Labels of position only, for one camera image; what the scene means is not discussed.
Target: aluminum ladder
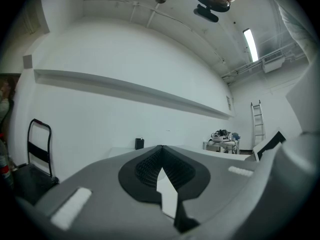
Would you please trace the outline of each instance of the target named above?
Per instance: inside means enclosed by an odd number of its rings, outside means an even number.
[[[262,142],[266,138],[266,129],[265,129],[265,122],[264,122],[264,114],[262,111],[261,101],[259,100],[259,105],[253,105],[251,102],[251,109],[252,109],[252,117],[253,117],[253,147],[257,144],[257,137],[261,137]],[[261,128],[259,134],[257,134],[257,127]]]

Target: fluorescent light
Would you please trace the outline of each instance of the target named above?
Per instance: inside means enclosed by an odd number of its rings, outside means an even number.
[[[252,61],[256,62],[259,58],[258,58],[258,52],[257,52],[254,36],[252,35],[250,28],[243,31],[243,33],[244,33],[245,39],[249,45]]]

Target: white ceiling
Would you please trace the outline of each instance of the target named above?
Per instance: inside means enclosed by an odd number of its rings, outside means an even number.
[[[84,0],[87,17],[106,17],[147,25],[155,0]],[[218,23],[194,15],[197,0],[167,0],[161,4],[150,28],[169,36],[189,48],[220,76],[250,63],[243,30],[252,30],[259,57],[293,42],[273,0],[236,0],[230,11],[216,13]]]

